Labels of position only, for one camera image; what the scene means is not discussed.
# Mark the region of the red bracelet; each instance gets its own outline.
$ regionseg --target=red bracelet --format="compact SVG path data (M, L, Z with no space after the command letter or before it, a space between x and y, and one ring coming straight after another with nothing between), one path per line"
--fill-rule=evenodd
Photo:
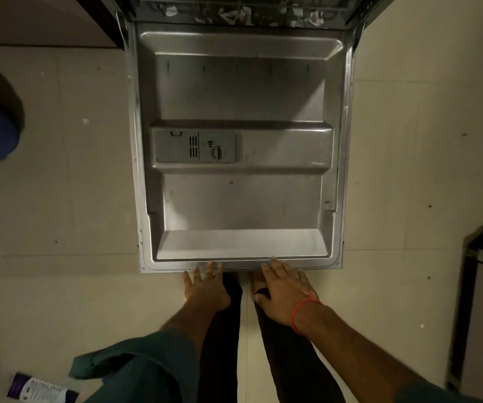
M324 304L320 300L318 300L316 297L309 297L309 298L305 298L304 300L301 300L300 302L298 302L297 305L293 308L292 318L290 319L290 326L292 327L294 332L299 334L299 335L301 335L301 332L299 332L299 330L297 329L297 326L293 323L293 319L296 317L296 314L299 311L299 309L301 308L301 306L303 304L310 303L310 302L318 303L318 304L321 304L321 305Z

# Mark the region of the white label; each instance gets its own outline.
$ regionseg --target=white label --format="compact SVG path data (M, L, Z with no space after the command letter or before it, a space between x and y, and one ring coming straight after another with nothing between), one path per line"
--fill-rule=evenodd
M40 379L30 378L23 386L19 399L34 403L64 403L67 390Z

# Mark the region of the teal shirt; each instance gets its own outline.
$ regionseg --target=teal shirt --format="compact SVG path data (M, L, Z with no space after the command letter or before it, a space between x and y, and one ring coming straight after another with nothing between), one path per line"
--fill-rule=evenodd
M199 364L195 346L183 333L160 331L119 342L74 359L70 377L103 379L86 403L195 403ZM395 403L480 403L428 382L412 383Z

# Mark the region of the forearm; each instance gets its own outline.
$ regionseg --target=forearm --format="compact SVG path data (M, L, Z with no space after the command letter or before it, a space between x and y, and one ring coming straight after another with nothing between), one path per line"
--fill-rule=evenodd
M402 386L421 377L348 326L329 307L304 305L296 325L344 379L360 403L392 403Z
M209 305L199 300L188 300L181 310L161 327L161 330L177 329L183 332L195 344L200 358L202 344L214 315L215 310Z

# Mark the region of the black pants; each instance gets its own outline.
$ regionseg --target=black pants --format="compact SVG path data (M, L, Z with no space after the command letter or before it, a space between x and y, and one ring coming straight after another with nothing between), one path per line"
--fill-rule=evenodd
M198 403L236 403L238 400L238 340L242 289L230 275L223 284L230 307L218 312L208 329L200 356ZM269 297L268 289L258 293ZM255 304L277 396L281 403L345 403L344 396L312 343L290 327L268 318Z

